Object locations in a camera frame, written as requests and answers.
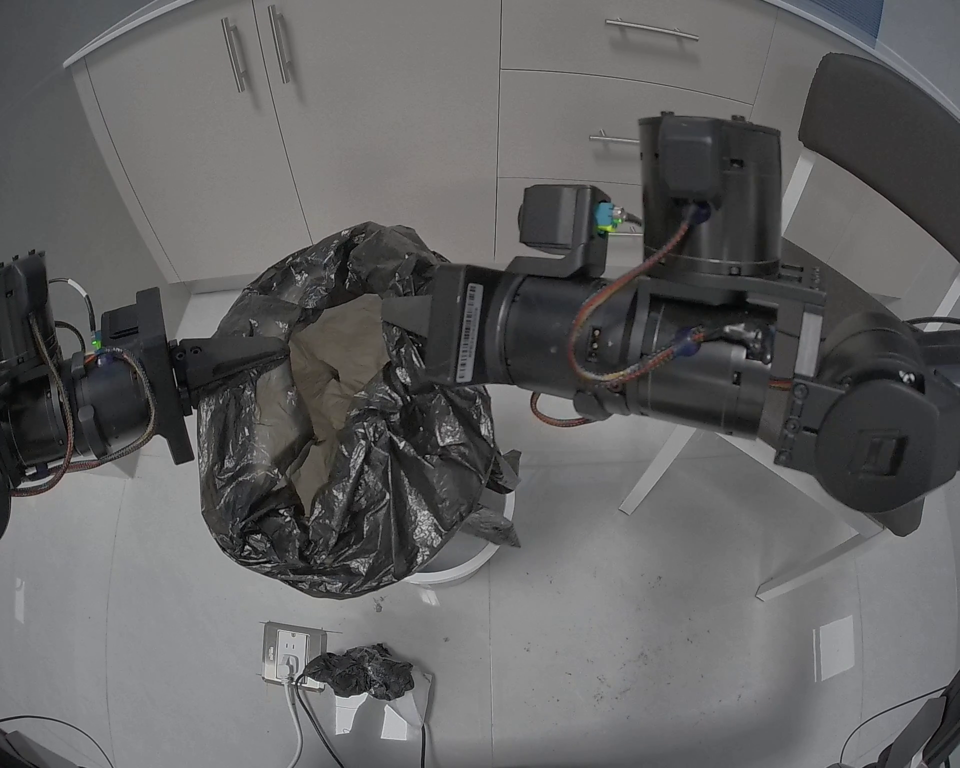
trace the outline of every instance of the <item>cabinet handle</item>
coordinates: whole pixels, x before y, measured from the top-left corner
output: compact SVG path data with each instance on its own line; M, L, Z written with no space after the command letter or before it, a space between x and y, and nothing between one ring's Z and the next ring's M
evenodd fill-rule
M600 133L595 133L590 137L590 141L606 141L608 144L639 144L638 138L623 138L621 136L607 136L607 132L602 128Z
M643 30L644 32L657 32L661 35L672 35L673 37L682 37L684 40L700 41L699 35L691 35L689 32L681 32L678 29L667 29L666 27L651 27L649 24L635 24L632 21L624 21L622 18L609 18L605 22L611 27L625 27L629 30Z
M237 46L234 36L237 34L237 28L230 24L230 20L224 16L220 19L220 26L224 28L224 42L227 44L227 53L230 54L230 68L233 70L233 79L237 83L237 93L243 93L247 90L247 69L240 68L240 57L237 55Z
M267 6L267 15L270 16L270 34L274 36L276 63L280 67L280 80L287 84L290 82L290 57L287 56L287 49L283 44L283 31L280 29L286 20L282 13L277 12L276 6Z

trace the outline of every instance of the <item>crumpled black plastic bag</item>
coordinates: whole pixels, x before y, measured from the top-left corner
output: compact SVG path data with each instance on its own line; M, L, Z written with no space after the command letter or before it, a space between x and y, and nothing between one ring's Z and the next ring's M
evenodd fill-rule
M409 228L345 229L258 277L215 336L289 340L326 308L365 293L429 294L444 261ZM486 388L427 382L419 337L390 324L383 333L390 362L354 398L330 478L312 503L290 479L313 431L289 361L243 372L202 399L202 513L240 565L315 596L375 591L423 567L470 515L482 530L477 500L489 481L510 490L498 480L505 460Z
M397 661L383 643L350 648L342 654L320 654L303 668L303 674L330 686L337 696L369 693L392 702L413 690L414 665Z

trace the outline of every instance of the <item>electrical outlet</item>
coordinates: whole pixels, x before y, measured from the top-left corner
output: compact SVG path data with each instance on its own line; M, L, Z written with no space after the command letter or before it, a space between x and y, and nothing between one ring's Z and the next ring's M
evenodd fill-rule
M283 684L284 660L294 662L294 677L298 677L307 662L326 650L326 632L297 627L292 624L267 622L263 627L263 679L267 683ZM300 687L321 690L324 686L312 678L305 678Z

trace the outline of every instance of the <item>chair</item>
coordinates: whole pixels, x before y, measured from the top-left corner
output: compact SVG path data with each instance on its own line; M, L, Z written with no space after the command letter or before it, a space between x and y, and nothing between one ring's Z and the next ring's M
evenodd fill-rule
M886 67L847 54L827 54L807 92L799 138L804 145L783 194L786 230L818 156L826 157L873 187L960 260L960 123L934 99ZM867 292L811 254L783 240L785 263L819 267L828 301L823 333L850 314L888 310ZM946 314L960 298L960 276L935 314ZM920 525L923 500L882 515L865 515L840 504L809 476L774 464L787 394L771 391L759 440L721 435L779 477L840 517L854 535L829 552L760 585L760 600L806 584L838 564ZM620 505L631 514L693 436L694 427L677 426L653 462Z

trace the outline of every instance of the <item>barcode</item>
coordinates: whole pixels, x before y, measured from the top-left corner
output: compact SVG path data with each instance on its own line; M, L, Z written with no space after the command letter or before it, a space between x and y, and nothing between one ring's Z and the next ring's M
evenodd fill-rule
M476 357L477 337L480 335L480 310L483 309L483 286L467 285L464 299L464 324L460 328L460 351L457 354L457 383L465 384L473 378L473 360Z

